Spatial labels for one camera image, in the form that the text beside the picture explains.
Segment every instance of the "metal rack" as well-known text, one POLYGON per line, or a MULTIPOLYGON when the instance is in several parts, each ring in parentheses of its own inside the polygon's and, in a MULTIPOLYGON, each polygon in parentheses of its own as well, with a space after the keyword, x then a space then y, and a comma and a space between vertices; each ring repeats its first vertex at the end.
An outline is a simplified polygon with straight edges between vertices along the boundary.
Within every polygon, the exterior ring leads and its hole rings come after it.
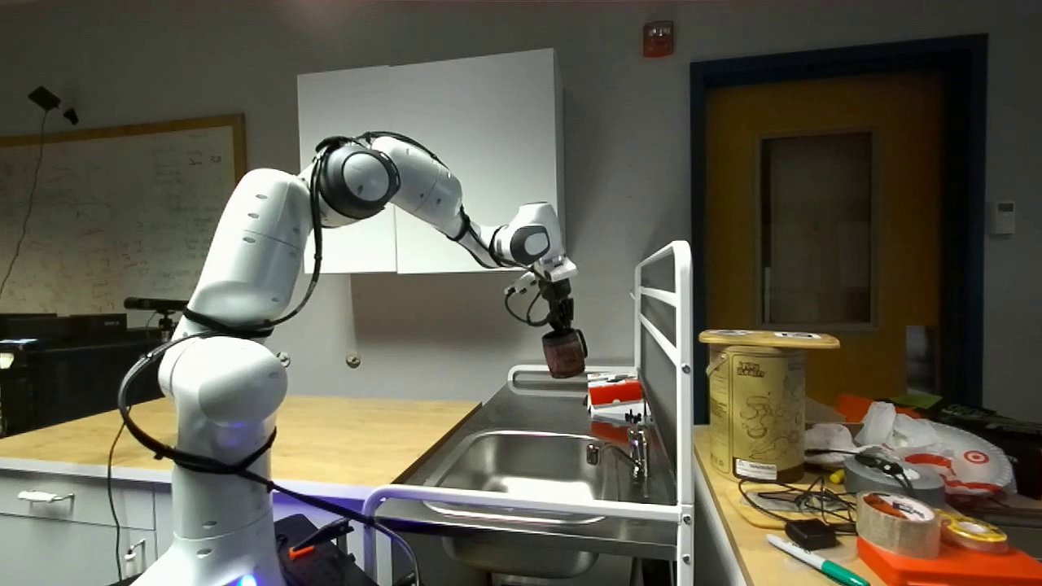
MULTIPOLYGON (((519 363, 508 375, 514 383, 533 363, 519 363)), ((615 372, 639 372, 650 388, 651 418, 667 443, 679 478, 674 505, 642 500, 545 500, 498 490, 458 490, 429 486, 387 486, 366 499, 362 515, 376 517, 384 500, 427 500, 427 505, 472 505, 501 511, 545 511, 545 515, 602 515, 621 520, 674 525, 674 567, 679 581, 695 581, 695 335, 692 335, 692 243, 670 242, 635 266, 635 363, 615 372)), ((366 539, 366 568, 379 567, 376 538, 366 539)))

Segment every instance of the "fire alarm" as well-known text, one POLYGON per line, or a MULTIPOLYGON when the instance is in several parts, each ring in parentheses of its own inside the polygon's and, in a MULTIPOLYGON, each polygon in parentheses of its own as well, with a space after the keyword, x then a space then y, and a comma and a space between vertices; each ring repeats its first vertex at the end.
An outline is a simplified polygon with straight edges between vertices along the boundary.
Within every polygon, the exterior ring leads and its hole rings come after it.
POLYGON ((644 23, 644 57, 674 55, 674 19, 644 23))

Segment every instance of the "wooden countertop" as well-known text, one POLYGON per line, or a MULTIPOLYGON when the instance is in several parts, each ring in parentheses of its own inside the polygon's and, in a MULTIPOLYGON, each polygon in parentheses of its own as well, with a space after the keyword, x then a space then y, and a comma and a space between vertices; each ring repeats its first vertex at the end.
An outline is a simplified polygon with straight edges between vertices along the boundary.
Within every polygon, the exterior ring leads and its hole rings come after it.
MULTIPOLYGON (((278 412, 275 478, 289 486, 379 489, 397 483, 427 450, 450 437, 480 403, 367 400, 289 393, 278 412)), ((172 400, 135 406, 135 421, 172 443, 172 400)), ((97 474, 122 429, 113 409, 0 440, 0 469, 97 474)), ((132 432, 113 450, 113 478, 167 483, 171 461, 155 458, 132 432)))
MULTIPOLYGON (((727 535, 737 551, 737 562, 744 567, 747 580, 754 586, 771 586, 771 581, 800 581, 800 586, 834 586, 834 580, 813 574, 811 567, 791 561, 787 554, 774 551, 765 535, 779 535, 781 520, 760 515, 747 505, 739 494, 739 483, 722 474, 717 464, 711 464, 711 445, 706 429, 695 432, 695 461, 698 471, 706 478, 715 500, 720 509, 720 517, 727 525, 727 535)), ((821 556, 861 574, 870 581, 884 581, 861 556, 856 539, 841 538, 841 546, 818 551, 821 556)))

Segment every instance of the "sink basin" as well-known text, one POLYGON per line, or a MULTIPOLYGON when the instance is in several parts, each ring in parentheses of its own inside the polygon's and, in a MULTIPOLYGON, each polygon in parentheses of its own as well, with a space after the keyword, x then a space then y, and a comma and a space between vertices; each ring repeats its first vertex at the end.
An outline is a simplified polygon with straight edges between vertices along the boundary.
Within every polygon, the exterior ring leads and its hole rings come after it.
MULTIPOLYGON (((545 500, 625 500, 628 454, 579 432, 490 429, 466 437, 427 486, 505 490, 545 500)), ((597 515, 537 515, 480 505, 429 505, 441 515, 511 525, 594 525, 597 515)))

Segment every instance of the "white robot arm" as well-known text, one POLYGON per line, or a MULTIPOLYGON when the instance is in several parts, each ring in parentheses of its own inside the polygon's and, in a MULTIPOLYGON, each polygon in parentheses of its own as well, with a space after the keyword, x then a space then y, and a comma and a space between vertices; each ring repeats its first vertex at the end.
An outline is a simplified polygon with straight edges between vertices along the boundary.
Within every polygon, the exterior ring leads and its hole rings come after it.
POLYGON ((136 580, 139 586, 284 586, 284 561, 272 520, 267 445, 286 397, 286 369, 264 337, 286 311, 304 270, 304 243, 321 225, 379 216, 387 203, 435 225, 483 266, 527 266, 523 275, 546 298, 545 335, 552 375, 587 369, 582 332, 575 327, 570 275, 558 216, 524 206, 508 225, 483 229, 463 209, 458 178, 417 139, 402 132, 334 136, 301 177, 247 171, 220 222, 195 293, 160 360, 160 388, 176 400, 176 450, 148 437, 125 389, 129 429, 172 464, 172 546, 136 580))

